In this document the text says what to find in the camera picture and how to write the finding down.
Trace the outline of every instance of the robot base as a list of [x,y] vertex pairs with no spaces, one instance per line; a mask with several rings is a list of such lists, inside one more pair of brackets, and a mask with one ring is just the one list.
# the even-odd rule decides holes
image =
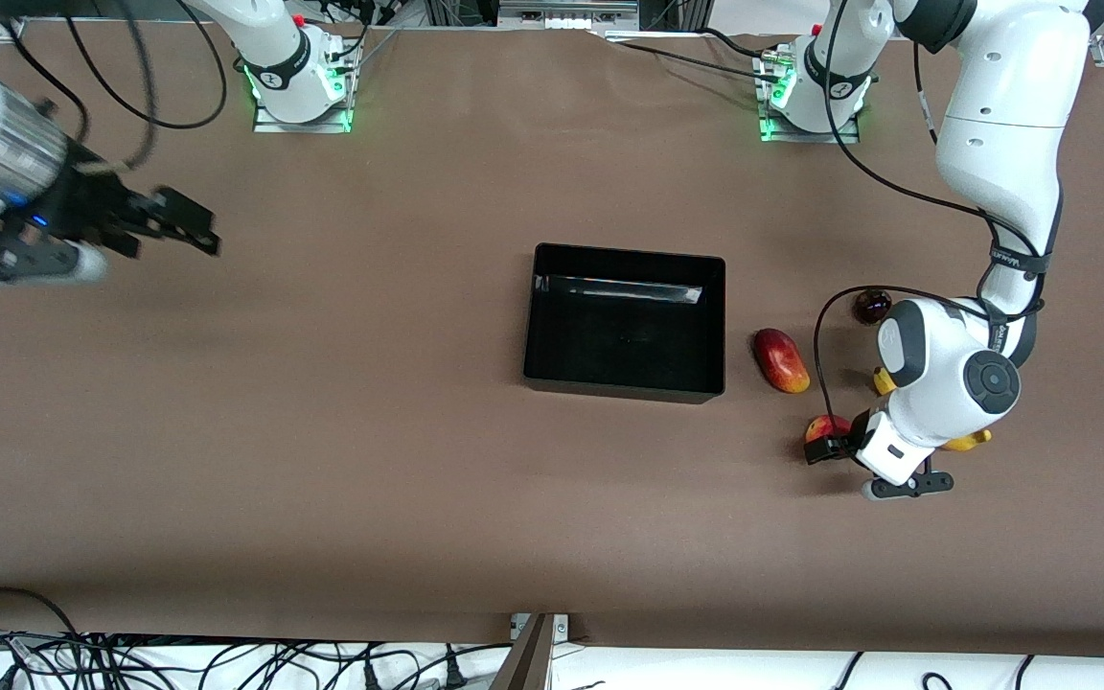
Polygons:
[[[328,34],[329,51],[343,52],[346,44],[340,35]],[[279,120],[267,112],[258,97],[258,87],[250,78],[251,92],[254,96],[254,131],[259,135],[266,132],[302,132],[304,135],[344,135],[352,131],[352,115],[355,108],[355,88],[360,83],[360,57],[364,53],[362,42],[355,42],[352,51],[342,55],[338,61],[326,63],[326,88],[338,96],[342,93],[340,100],[330,105],[326,113],[304,123],[289,123]]]
[[[771,106],[774,98],[784,97],[784,91],[795,81],[792,45],[781,43],[774,51],[766,51],[761,57],[752,59],[752,70],[761,75],[775,75],[781,83],[771,84],[753,79],[757,87],[757,117],[761,120],[762,141],[797,141],[800,144],[834,144],[832,135],[803,130],[786,119],[784,114]],[[859,121],[854,117],[838,124],[838,135],[843,144],[859,142]]]

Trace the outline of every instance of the brown tablecloth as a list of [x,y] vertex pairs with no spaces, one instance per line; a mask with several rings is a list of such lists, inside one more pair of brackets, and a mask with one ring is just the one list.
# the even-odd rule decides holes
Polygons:
[[[84,34],[140,105],[123,26]],[[217,93],[198,34],[146,35],[162,115],[198,118]],[[25,42],[88,102],[93,149],[130,152],[141,124],[65,28]],[[856,153],[948,195],[909,45],[878,71]],[[0,289],[0,585],[124,631],[468,639],[539,608],[616,645],[1104,654],[1104,70],[1062,146],[1020,405],[940,455],[951,493],[884,503],[861,468],[805,467],[817,390],[769,389],[745,337],[807,352],[825,298],[870,280],[972,293],[980,222],[832,146],[762,142],[750,79],[582,32],[404,32],[365,73],[340,136],[252,135],[231,74],[223,117],[162,131],[127,176],[214,210],[222,257],[150,243],[96,287]],[[937,117],[955,74],[927,59]],[[61,100],[11,47],[0,77]],[[726,258],[728,392],[524,388],[540,242]],[[825,328],[846,414],[871,399],[873,339],[845,309]],[[0,624],[55,625],[14,602]]]

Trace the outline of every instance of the dark red fruit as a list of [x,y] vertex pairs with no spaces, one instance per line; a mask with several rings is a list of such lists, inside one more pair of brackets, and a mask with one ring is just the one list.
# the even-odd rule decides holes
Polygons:
[[854,297],[851,310],[854,318],[859,319],[859,323],[875,326],[884,320],[892,307],[893,298],[889,297],[889,293],[884,293],[883,289],[863,289],[858,297]]

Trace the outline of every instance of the metal mounting plate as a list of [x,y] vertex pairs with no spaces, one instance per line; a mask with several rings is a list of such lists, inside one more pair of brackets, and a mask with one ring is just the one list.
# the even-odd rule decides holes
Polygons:
[[[775,55],[784,55],[789,52],[789,44],[779,44],[773,53]],[[773,75],[779,78],[785,77],[786,73],[792,73],[792,78],[794,78],[794,71],[789,70],[789,66],[785,62],[767,61],[764,57],[753,57],[752,59],[752,71],[760,75]],[[797,141],[800,144],[834,144],[832,135],[819,135],[815,131],[805,131],[799,127],[793,126],[785,115],[781,114],[778,109],[771,106],[771,100],[774,99],[775,93],[781,88],[779,84],[771,84],[767,82],[762,82],[762,79],[753,78],[755,88],[757,88],[757,117],[761,120],[761,140],[762,141]],[[859,142],[859,121],[858,118],[851,115],[850,119],[841,123],[838,127],[838,135],[845,144],[858,144]]]
[[[527,627],[527,622],[531,619],[531,614],[514,614],[509,616],[509,638],[518,639],[522,634],[522,628]],[[552,644],[562,645],[570,640],[570,615],[555,614],[552,616]]]

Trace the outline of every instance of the power cord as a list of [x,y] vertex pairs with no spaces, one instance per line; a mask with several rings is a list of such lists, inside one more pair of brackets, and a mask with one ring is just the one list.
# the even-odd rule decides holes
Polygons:
[[[1026,671],[1027,668],[1029,668],[1029,664],[1033,662],[1034,657],[1037,657],[1037,655],[1026,655],[1026,657],[1020,660],[1020,665],[1018,665],[1018,667],[1016,669],[1016,679],[1013,681],[1015,682],[1013,690],[1020,690],[1020,684],[1021,684],[1021,682],[1025,681],[1025,671]],[[923,690],[936,690],[936,689],[933,689],[933,687],[932,687],[932,681],[933,680],[938,680],[940,684],[943,686],[943,690],[952,690],[952,682],[948,682],[947,678],[945,678],[945,677],[941,676],[941,673],[934,672],[934,671],[932,671],[932,672],[924,672],[923,673],[923,678],[920,679],[920,684],[921,684],[921,687],[923,687]]]
[[381,690],[381,682],[378,682],[378,672],[373,671],[373,659],[364,656],[364,690]]
[[464,687],[468,681],[463,678],[463,671],[459,669],[459,657],[454,654],[454,647],[450,643],[446,643],[446,690],[459,690],[459,687]]
[[44,65],[36,61],[36,57],[32,55],[32,52],[28,51],[25,45],[23,45],[23,41],[19,38],[17,30],[14,30],[14,26],[10,21],[4,22],[3,28],[8,31],[8,35],[11,36],[11,43],[14,44],[14,47],[19,51],[19,56],[23,57],[23,62],[28,62],[28,66],[31,66],[36,74],[40,74],[45,82],[52,84],[54,88],[60,91],[63,96],[66,96],[66,99],[75,106],[75,109],[79,114],[79,126],[75,134],[75,141],[84,144],[84,140],[88,137],[88,129],[92,127],[92,118],[88,115],[87,105],[84,105],[84,102],[76,96],[75,93],[66,86],[66,84],[62,83],[62,79],[59,79],[53,75],[53,73],[50,73]]
[[432,662],[422,665],[422,667],[416,669],[416,672],[413,672],[407,678],[403,678],[403,680],[396,682],[395,686],[393,687],[393,690],[403,690],[403,687],[407,686],[408,682],[411,682],[412,690],[415,690],[415,687],[420,684],[420,677],[422,676],[422,673],[428,672],[433,668],[437,668],[438,665],[447,664],[448,660],[450,660],[450,658],[460,657],[464,655],[474,655],[477,651],[508,650],[509,647],[512,647],[511,643],[497,643],[497,645],[481,645],[478,647],[467,647],[465,650],[457,650],[453,655],[446,655],[439,659],[434,659]]
[[719,39],[722,41],[722,43],[726,44],[726,47],[730,47],[731,51],[735,51],[741,55],[747,55],[750,57],[761,57],[761,54],[763,53],[763,51],[750,51],[750,49],[744,47],[744,45],[740,45],[734,40],[732,40],[730,35],[724,34],[722,31],[716,30],[716,28],[710,28],[710,26],[700,28],[700,30],[697,30],[696,33],[700,33],[702,35],[713,35],[714,39]]
[[838,684],[832,687],[832,690],[846,690],[847,682],[850,682],[850,673],[854,671],[854,666],[859,664],[859,659],[862,659],[862,651],[854,651],[854,656],[850,657],[849,662],[846,664],[846,669],[841,672],[841,679],[838,680]]
[[8,671],[3,673],[0,678],[0,690],[11,690],[14,687],[14,676],[19,671],[19,661],[13,662],[8,667]]
[[[109,97],[113,98],[114,102],[117,102],[118,105],[121,105],[123,108],[127,110],[127,113],[135,115],[136,118],[139,118],[148,123],[150,126],[155,127],[164,127],[164,129],[177,129],[177,130],[199,129],[199,127],[209,126],[209,124],[214,121],[215,118],[220,117],[221,113],[224,113],[224,105],[226,105],[229,102],[229,78],[227,75],[224,74],[224,61],[220,56],[219,49],[215,49],[214,42],[211,41],[211,35],[208,33],[206,28],[202,25],[202,22],[199,21],[199,18],[195,17],[195,13],[193,13],[192,10],[190,10],[190,6],[187,4],[184,0],[174,0],[174,3],[178,3],[178,6],[180,6],[181,11],[183,11],[187,14],[187,17],[190,18],[190,21],[193,22],[193,25],[198,28],[199,33],[202,34],[202,40],[203,42],[206,43],[206,49],[209,49],[211,55],[215,60],[215,73],[217,73],[220,77],[220,100],[217,102],[217,104],[215,104],[215,107],[211,112],[211,114],[206,115],[205,118],[201,118],[195,121],[171,123],[168,120],[162,120],[156,116],[156,113],[151,113],[150,110],[148,113],[141,113],[139,108],[135,108],[134,105],[128,104],[126,98],[121,97],[121,95],[109,84],[108,79],[105,78],[105,75],[100,73],[99,67],[97,67],[96,65],[96,61],[93,61],[91,53],[88,53],[87,45],[84,44],[84,36],[79,35],[78,28],[75,26],[74,19],[66,17],[66,28],[67,31],[70,31],[71,39],[75,40],[75,47],[78,49],[79,56],[84,59],[84,64],[87,65],[88,71],[91,71],[93,77],[96,77],[97,84],[100,84],[100,88],[104,88],[105,93],[108,93]],[[127,18],[127,26],[130,25],[131,21],[132,19]],[[146,88],[146,78],[148,78],[148,75],[145,74],[145,88]]]
[[148,109],[148,126],[144,128],[144,140],[135,153],[121,162],[123,166],[127,167],[127,170],[131,171],[139,169],[139,166],[148,161],[152,149],[156,148],[156,113],[158,109],[156,75],[152,74],[152,61],[148,57],[148,44],[144,43],[139,22],[136,21],[135,13],[128,8],[127,0],[118,0],[118,9],[121,10],[121,17],[127,20],[127,31],[130,33],[131,42],[135,43],[135,55],[139,56],[139,70],[144,73],[144,104]]
[[914,88],[919,92],[919,104],[923,106],[923,119],[927,120],[927,134],[932,136],[932,144],[940,144],[940,136],[934,131],[934,120],[932,119],[932,106],[927,104],[926,92],[923,91],[923,70],[919,65],[919,53],[923,47],[914,44]]

